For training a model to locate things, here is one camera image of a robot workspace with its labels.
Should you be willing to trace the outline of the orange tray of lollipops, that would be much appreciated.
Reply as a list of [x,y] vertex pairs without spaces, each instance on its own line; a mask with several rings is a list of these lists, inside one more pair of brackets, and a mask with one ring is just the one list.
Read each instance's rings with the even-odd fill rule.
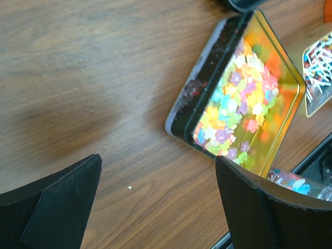
[[332,23],[332,0],[325,0],[324,23]]

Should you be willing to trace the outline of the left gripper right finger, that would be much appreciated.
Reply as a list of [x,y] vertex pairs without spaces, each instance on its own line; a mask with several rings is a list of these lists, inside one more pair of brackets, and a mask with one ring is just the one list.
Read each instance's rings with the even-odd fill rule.
[[234,248],[331,248],[331,202],[279,186],[224,156],[215,169]]

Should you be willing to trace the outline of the gold tin of gummy candies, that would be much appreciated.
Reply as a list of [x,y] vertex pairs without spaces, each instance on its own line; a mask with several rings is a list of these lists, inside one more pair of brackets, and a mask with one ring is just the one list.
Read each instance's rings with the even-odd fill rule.
[[217,23],[164,129],[265,177],[305,91],[264,13],[247,11]]

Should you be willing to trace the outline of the clear glass jar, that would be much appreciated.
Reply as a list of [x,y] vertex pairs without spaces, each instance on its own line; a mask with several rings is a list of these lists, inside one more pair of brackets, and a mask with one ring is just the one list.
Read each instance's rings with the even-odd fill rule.
[[302,195],[331,202],[331,186],[277,168],[271,168],[266,179]]

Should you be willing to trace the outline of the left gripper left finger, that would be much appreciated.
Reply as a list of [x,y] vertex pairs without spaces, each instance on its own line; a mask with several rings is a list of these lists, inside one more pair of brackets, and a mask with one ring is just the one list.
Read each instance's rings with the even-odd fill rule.
[[101,171],[93,154],[1,194],[1,248],[80,248]]

